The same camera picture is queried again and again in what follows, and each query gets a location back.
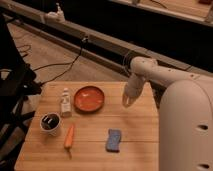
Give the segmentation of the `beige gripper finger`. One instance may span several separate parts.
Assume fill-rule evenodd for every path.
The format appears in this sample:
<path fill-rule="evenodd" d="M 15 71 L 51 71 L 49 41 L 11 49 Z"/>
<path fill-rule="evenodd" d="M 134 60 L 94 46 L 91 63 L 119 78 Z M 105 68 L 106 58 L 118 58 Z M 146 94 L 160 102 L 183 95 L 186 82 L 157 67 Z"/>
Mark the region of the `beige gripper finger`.
<path fill-rule="evenodd" d="M 133 104 L 134 100 L 127 95 L 122 96 L 122 105 L 124 107 L 130 107 Z"/>

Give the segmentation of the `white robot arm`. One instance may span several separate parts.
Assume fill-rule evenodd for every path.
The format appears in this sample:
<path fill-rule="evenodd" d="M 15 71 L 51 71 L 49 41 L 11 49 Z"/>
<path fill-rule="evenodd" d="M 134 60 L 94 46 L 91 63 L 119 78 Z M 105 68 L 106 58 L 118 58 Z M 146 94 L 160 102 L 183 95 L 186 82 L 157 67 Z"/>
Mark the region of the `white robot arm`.
<path fill-rule="evenodd" d="M 213 77 L 135 57 L 122 103 L 131 106 L 147 81 L 165 88 L 159 108 L 159 171 L 213 171 Z"/>

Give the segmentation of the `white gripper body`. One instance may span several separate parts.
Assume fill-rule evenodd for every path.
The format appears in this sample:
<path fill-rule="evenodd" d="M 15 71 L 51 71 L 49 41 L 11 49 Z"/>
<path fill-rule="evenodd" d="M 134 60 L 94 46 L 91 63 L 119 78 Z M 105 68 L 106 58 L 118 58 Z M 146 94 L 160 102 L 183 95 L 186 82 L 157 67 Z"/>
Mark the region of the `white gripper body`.
<path fill-rule="evenodd" d="M 142 93 L 145 82 L 146 79 L 143 76 L 132 74 L 124 87 L 124 95 L 128 98 L 138 98 Z"/>

